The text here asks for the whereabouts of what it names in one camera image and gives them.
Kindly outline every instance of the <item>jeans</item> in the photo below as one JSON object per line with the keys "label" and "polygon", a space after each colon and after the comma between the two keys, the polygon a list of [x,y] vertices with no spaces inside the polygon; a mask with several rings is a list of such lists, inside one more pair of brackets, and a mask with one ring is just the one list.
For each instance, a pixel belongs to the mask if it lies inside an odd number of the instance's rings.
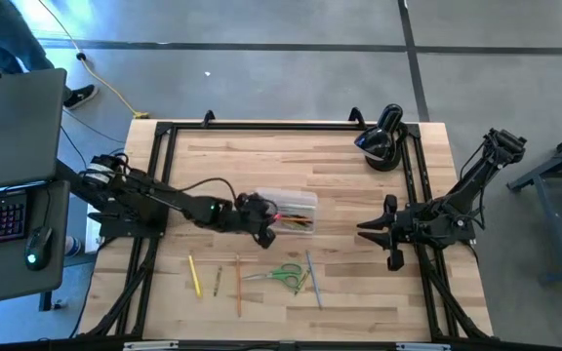
{"label": "jeans", "polygon": [[[8,74],[23,73],[17,59],[29,71],[54,68],[19,10],[10,0],[0,0],[0,70]],[[70,89],[64,87],[64,100],[71,95]]]}

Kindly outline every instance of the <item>laptop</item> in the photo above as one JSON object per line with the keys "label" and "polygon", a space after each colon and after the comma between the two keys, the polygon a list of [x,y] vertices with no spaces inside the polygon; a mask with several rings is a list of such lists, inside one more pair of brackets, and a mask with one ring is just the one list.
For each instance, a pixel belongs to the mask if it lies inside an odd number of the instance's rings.
{"label": "laptop", "polygon": [[61,68],[0,78],[0,187],[54,177],[65,79]]}

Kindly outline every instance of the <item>clear plastic box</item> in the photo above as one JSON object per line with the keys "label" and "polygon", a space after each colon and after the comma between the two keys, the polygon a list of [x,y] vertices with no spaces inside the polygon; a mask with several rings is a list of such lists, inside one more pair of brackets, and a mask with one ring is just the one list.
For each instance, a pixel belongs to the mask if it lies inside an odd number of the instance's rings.
{"label": "clear plastic box", "polygon": [[257,188],[256,191],[277,205],[280,217],[270,226],[271,229],[277,233],[313,234],[318,195],[309,191],[277,188]]}

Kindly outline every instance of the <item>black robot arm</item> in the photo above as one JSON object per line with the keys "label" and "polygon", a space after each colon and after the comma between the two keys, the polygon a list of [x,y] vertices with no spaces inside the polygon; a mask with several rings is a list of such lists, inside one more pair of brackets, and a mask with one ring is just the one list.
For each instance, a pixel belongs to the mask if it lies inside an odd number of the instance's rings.
{"label": "black robot arm", "polygon": [[91,214],[91,218],[101,223],[133,223],[154,228],[167,209],[172,209],[199,227],[249,233],[264,249],[275,238],[268,226],[275,221],[276,207],[257,193],[235,196],[231,188],[233,201],[191,196],[130,168],[119,155],[94,157],[88,170],[80,175],[83,184],[94,189],[96,198],[100,199],[99,204],[93,204],[100,212]]}
{"label": "black robot arm", "polygon": [[[444,249],[457,241],[475,238],[472,221],[482,214],[481,207],[473,210],[473,202],[484,192],[485,187],[506,165],[519,162],[524,155],[526,139],[502,130],[490,130],[484,136],[481,158],[465,173],[448,194],[426,203],[408,204],[397,211],[397,199],[387,195],[383,204],[383,215],[375,220],[360,223],[363,229],[382,230],[387,233],[359,232],[358,234],[390,251],[387,265],[398,270],[404,265],[399,243],[426,244],[434,249]],[[484,227],[484,220],[478,222]]]}

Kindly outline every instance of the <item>computer mouse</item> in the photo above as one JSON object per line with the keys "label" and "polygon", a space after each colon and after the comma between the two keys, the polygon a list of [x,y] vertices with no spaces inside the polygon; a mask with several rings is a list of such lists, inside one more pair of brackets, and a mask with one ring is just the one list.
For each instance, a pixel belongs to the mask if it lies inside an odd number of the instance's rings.
{"label": "computer mouse", "polygon": [[25,265],[29,270],[41,270],[47,266],[51,258],[50,227],[34,228],[25,243]]}

